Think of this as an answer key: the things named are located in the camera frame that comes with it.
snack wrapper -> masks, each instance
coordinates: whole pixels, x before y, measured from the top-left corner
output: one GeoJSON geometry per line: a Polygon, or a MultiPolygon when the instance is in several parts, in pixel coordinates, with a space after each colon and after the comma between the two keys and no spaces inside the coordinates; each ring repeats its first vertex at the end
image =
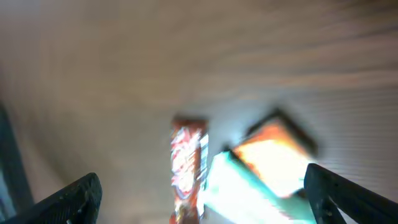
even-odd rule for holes
{"type": "Polygon", "coordinates": [[[208,122],[175,119],[172,123],[171,170],[175,210],[170,223],[196,223],[204,216],[202,199],[206,186],[208,122]]]}

red package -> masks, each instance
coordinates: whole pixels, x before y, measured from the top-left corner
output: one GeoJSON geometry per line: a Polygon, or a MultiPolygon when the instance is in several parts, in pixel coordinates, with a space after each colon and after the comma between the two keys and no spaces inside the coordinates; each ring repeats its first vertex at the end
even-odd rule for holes
{"type": "Polygon", "coordinates": [[[170,223],[199,223],[203,216],[204,204],[200,195],[206,181],[207,124],[207,120],[203,119],[176,119],[172,123],[171,164],[175,210],[170,223]]]}

teal object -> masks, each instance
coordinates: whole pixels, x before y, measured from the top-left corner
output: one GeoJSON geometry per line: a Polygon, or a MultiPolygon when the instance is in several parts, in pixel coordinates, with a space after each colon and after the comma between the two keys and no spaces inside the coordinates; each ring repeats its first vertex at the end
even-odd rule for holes
{"type": "Polygon", "coordinates": [[[205,204],[237,224],[316,223],[308,200],[277,197],[230,152],[213,158],[205,204]]]}

brown wooden surface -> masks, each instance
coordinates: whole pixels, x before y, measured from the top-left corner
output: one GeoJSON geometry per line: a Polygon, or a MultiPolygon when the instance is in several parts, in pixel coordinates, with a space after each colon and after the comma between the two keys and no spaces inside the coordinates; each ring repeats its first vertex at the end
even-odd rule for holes
{"type": "Polygon", "coordinates": [[[208,116],[214,155],[279,105],[324,166],[398,201],[392,2],[1,1],[0,93],[35,199],[96,172],[99,223],[164,223],[172,117],[208,116]]]}

